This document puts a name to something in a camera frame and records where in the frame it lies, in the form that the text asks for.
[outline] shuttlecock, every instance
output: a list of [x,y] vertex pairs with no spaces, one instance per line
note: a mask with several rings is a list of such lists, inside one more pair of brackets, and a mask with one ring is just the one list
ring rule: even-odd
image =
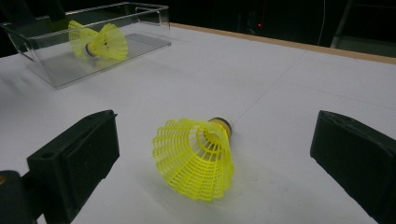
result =
[[222,198],[232,183],[233,161],[225,119],[168,120],[153,139],[153,157],[165,182],[193,200]]
[[128,43],[122,31],[114,24],[106,24],[98,33],[76,21],[69,22],[69,41],[78,58],[106,57],[124,60]]

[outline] table edge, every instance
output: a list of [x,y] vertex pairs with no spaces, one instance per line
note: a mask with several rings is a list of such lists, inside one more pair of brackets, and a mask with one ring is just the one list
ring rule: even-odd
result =
[[259,41],[259,42],[263,42],[263,43],[276,44],[276,45],[291,47],[291,48],[296,48],[296,49],[311,50],[311,51],[316,51],[316,52],[321,52],[321,53],[344,56],[344,57],[353,58],[353,59],[361,59],[361,60],[373,61],[373,62],[378,62],[378,63],[396,64],[396,58],[390,58],[390,57],[386,57],[386,56],[380,56],[380,55],[374,55],[374,54],[368,54],[368,53],[360,53],[360,52],[349,51],[349,50],[344,50],[344,49],[330,49],[330,48],[325,48],[325,47],[321,47],[321,46],[295,43],[295,42],[290,42],[290,41],[285,41],[285,40],[278,40],[278,39],[273,39],[273,38],[268,38],[268,37],[256,36],[256,35],[238,34],[238,33],[233,33],[233,32],[228,32],[228,31],[215,30],[215,29],[186,25],[186,24],[181,24],[181,23],[171,22],[171,26],[177,27],[177,28],[182,28],[182,29],[187,29],[187,30],[210,33],[210,34],[214,34],[214,35],[225,35],[225,36],[236,37],[236,38],[241,38],[241,39],[246,39],[246,40]]

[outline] transparent container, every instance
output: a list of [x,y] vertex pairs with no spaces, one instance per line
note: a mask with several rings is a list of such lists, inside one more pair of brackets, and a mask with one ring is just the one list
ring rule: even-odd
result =
[[[70,21],[77,21],[83,28],[69,29]],[[125,36],[126,57],[121,60],[101,55],[78,57],[71,46],[70,33],[85,28],[99,33],[109,23],[120,28]],[[119,3],[67,12],[63,21],[41,17],[22,27],[10,22],[0,26],[18,53],[27,59],[26,66],[55,88],[171,45],[166,6]]]

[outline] white table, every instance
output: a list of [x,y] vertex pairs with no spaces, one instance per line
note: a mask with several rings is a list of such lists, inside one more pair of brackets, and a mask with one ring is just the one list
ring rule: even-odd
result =
[[[396,65],[172,27],[173,42],[55,90],[0,59],[0,170],[83,117],[117,116],[120,158],[73,223],[375,223],[309,156],[319,110],[396,138]],[[223,116],[234,125],[233,185],[221,200],[170,189],[151,157],[168,119]]]

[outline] dark background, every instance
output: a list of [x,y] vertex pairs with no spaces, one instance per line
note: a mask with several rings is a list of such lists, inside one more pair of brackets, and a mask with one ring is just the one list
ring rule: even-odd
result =
[[[34,16],[46,15],[38,0],[25,0]],[[104,6],[120,0],[60,0],[65,11]],[[347,0],[142,0],[167,5],[170,21],[260,35],[329,47],[343,16]],[[324,3],[326,4],[323,23]],[[7,21],[0,12],[0,22]],[[396,0],[355,0],[344,34],[396,42]],[[0,57],[16,53],[5,32],[0,31]]]

